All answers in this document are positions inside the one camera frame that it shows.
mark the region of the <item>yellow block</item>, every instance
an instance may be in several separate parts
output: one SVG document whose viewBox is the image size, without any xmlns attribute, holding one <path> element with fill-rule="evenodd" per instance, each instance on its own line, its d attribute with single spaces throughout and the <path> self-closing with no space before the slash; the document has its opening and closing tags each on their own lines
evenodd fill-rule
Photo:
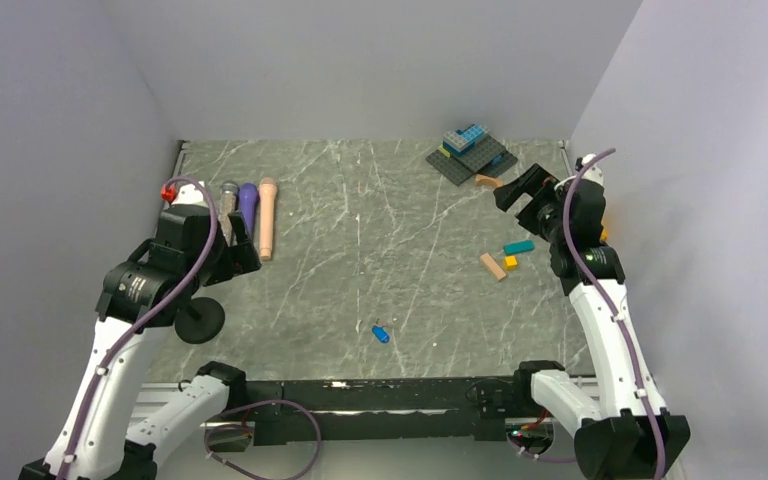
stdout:
<svg viewBox="0 0 768 480">
<path fill-rule="evenodd" d="M 505 257 L 505 270 L 514 270 L 516 269 L 517 263 L 516 263 L 516 257 L 513 255 L 508 255 Z"/>
</svg>

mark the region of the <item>black disc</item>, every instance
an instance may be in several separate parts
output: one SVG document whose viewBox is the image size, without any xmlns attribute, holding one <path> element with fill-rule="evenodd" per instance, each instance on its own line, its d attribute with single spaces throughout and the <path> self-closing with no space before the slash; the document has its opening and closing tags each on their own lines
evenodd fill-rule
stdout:
<svg viewBox="0 0 768 480">
<path fill-rule="evenodd" d="M 213 339 L 225 325 L 225 310 L 216 300 L 194 298 L 175 318 L 175 333 L 186 343 L 198 345 Z"/>
</svg>

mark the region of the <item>gray lego brick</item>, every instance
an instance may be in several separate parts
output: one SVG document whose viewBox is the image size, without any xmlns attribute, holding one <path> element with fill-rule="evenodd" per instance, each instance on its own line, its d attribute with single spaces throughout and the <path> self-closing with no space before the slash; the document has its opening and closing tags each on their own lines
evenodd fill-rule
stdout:
<svg viewBox="0 0 768 480">
<path fill-rule="evenodd" d="M 505 146 L 497 142 L 495 138 L 487 135 L 484 140 L 478 142 L 474 147 L 470 148 L 465 154 L 460 157 L 455 157 L 464 167 L 469 169 L 472 173 L 478 173 L 479 170 L 484 168 L 485 165 L 490 163 L 490 160 L 505 151 Z"/>
<path fill-rule="evenodd" d="M 448 178 L 449 181 L 455 185 L 462 184 L 466 181 L 466 179 L 472 176 L 472 172 L 470 172 L 469 169 L 456 161 L 454 156 L 449 158 L 440 153 L 439 150 L 434 150 L 431 152 L 431 155 L 427 156 L 425 160 L 427 160 L 428 163 L 433 165 L 434 168 L 439 170 L 444 177 Z"/>
<path fill-rule="evenodd" d="M 516 165 L 516 162 L 518 161 L 519 159 L 516 158 L 516 155 L 511 152 L 505 152 L 502 154 L 502 160 L 499 163 L 496 165 L 487 165 L 478 173 L 487 175 L 488 177 L 498 177 L 507 172 L 509 168 Z"/>
</svg>

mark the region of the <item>beige microphone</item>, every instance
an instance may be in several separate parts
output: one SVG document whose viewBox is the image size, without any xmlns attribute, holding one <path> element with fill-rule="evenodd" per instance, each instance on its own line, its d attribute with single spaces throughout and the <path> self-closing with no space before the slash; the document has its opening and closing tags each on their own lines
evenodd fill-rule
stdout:
<svg viewBox="0 0 768 480">
<path fill-rule="evenodd" d="M 260 259 L 272 259 L 272 231 L 275 225 L 275 196 L 278 185 L 275 180 L 266 177 L 257 187 L 260 195 Z"/>
</svg>

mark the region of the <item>gray marble tabletop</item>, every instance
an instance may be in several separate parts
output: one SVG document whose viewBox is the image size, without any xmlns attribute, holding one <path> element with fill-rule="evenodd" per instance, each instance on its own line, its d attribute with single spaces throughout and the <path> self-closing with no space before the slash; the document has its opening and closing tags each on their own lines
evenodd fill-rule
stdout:
<svg viewBox="0 0 768 480">
<path fill-rule="evenodd" d="M 566 173 L 557 141 L 503 141 L 520 162 Z M 191 346 L 174 334 L 149 381 L 191 377 L 210 360 L 250 379 L 509 375 L 522 360 L 558 360 L 592 374 L 584 333 L 549 268 L 547 245 L 518 255 L 497 282 L 506 243 L 531 238 L 497 210 L 489 188 L 459 187 L 425 156 L 439 140 L 240 141 L 185 145 L 180 172 L 214 194 L 225 180 L 278 180 L 274 258 L 204 288 L 224 330 Z M 379 322 L 390 342 L 371 333 Z"/>
</svg>

